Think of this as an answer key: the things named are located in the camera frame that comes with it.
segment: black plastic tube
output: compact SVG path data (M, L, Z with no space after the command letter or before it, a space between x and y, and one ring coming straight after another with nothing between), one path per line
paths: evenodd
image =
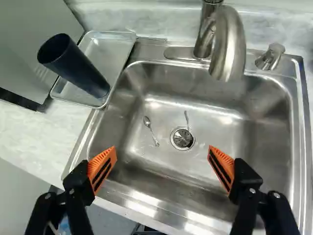
M54 35L39 49L38 62L90 95L105 96L110 85L75 42L64 33Z

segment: backsplash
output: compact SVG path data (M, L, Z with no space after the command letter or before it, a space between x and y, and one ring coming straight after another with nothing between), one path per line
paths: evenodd
M68 0L68 5L86 30L131 30L138 36L192 42L197 36L201 11L201 1L183 0ZM248 45L255 48L255 45L279 42L288 53L295 47L313 49L313 13L229 5L240 12Z

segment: countertop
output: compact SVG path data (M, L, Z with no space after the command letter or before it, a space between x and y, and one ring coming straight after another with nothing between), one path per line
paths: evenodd
M251 10L247 11L242 7L238 7L240 11L247 37L247 48L266 50L268 45L272 42L282 43L286 47L286 53L300 55L304 58L304 67L307 78L308 94L311 123L313 121L313 14L299 13L294 14L292 12L281 13L278 10L268 12L253 13ZM160 33L160 28L164 25L151 24L151 18L143 18L142 14L135 14L132 9L132 16L138 16L142 21L148 21L149 32L144 30L140 31L140 28L135 28L137 35L150 36L150 37L166 37L166 33L172 33L167 38L173 40L173 31L169 31L170 24L177 24L177 18L174 18L175 12L167 12L169 16L168 21L163 20L167 27L166 32ZM95 15L94 12L84 12L85 27L92 23L95 16L100 17L103 14L103 21L105 20L105 12L102 10L101 14ZM124 21L118 23L127 24L125 20L128 13L124 13ZM186 28L187 22L197 26L197 21L188 21L188 17L194 18L194 15L199 17L200 5L196 8L184 8L182 12L184 17L180 24L184 24L184 27L174 30L174 33L178 34L174 40L190 40L194 41L194 29L190 30ZM114 28L122 29L122 27L116 26L117 22L110 19L110 22L114 22ZM129 20L128 24L134 23L136 27L137 21ZM100 28L94 23L94 28L97 30L108 30L109 28ZM63 188L61 181L61 174L68 161L68 158L72 152L72 149L76 143L76 140L87 120L90 113L90 108L71 104L65 101L52 100L43 112L34 112L16 105L12 105L6 102L0 102L0 157L15 166L31 173L38 178L41 178L49 184L55 185L59 188ZM110 203L102 199L96 199L96 204L105 207L107 210L113 211L127 218L130 217L130 213L123 210L121 207ZM145 215L139 214L136 217L137 222L144 224ZM160 230L170 231L173 228L166 228Z
M51 100L44 112L0 102L0 157L63 188L61 174L90 108Z

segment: faucet handle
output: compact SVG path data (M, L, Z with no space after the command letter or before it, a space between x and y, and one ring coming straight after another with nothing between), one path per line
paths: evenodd
M285 53L285 47L279 43L272 43L268 50L255 61L256 67L261 70L274 70Z

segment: metal tray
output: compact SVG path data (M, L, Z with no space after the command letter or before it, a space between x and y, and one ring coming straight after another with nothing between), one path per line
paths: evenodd
M91 60L110 84L110 92L97 99L62 77L58 77L51 89L53 99L85 105L95 109L104 108L115 89L115 84L136 41L133 32L90 31L84 35L78 47Z

